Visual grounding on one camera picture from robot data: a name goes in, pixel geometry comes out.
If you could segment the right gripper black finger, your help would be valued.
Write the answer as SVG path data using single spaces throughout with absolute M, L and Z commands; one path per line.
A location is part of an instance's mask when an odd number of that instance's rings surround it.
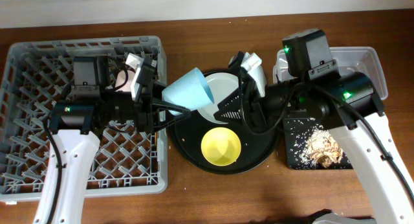
M 243 89 L 237 88 L 229 96 L 223 99 L 219 104 L 219 111 L 240 111 L 245 101 Z
M 224 106 L 213 114 L 214 118 L 227 124 L 242 124 L 240 107 Z

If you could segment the blue plastic cup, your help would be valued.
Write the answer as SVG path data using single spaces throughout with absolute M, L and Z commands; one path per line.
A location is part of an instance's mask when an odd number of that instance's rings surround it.
M 197 67 L 167 86 L 162 91 L 162 99 L 190 111 L 214 103 L 212 90 Z

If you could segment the pink plastic cup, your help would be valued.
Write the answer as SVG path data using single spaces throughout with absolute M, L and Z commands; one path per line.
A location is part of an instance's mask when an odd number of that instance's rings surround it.
M 127 70 L 127 74 L 125 71 L 120 71 L 116 77 L 115 87 L 119 87 L 116 92 L 131 92 L 131 84 L 133 78 L 135 76 L 135 72 Z

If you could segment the grey round plate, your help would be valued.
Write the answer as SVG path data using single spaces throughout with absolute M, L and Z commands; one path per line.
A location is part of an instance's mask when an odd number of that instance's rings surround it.
M 198 109 L 199 114 L 214 124 L 226 124 L 215 119 L 218 104 L 238 88 L 238 78 L 230 73 L 213 73 L 206 76 L 206 81 L 213 95 L 214 103 Z

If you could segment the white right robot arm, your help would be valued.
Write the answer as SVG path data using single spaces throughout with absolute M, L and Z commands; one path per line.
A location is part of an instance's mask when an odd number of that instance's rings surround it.
M 274 131 L 289 111 L 306 111 L 327 128 L 349 159 L 377 223 L 413 222 L 413 180 L 395 146 L 384 105 L 368 76 L 325 75 L 269 85 L 261 97 L 250 77 L 218 105 L 223 122 L 256 135 Z

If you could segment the yellow bowl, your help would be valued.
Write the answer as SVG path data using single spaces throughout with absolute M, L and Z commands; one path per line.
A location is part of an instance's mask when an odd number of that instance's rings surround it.
M 213 128 L 201 140 L 201 153 L 212 165 L 228 166 L 239 158 L 241 140 L 229 128 Z

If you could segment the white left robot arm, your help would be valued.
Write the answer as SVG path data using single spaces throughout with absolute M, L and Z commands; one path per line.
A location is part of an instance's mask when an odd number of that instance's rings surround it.
M 137 131 L 156 133 L 189 116 L 190 109 L 167 99 L 162 88 L 132 93 L 71 86 L 43 123 L 50 155 L 34 223 L 80 223 L 89 171 L 111 121 L 131 120 Z

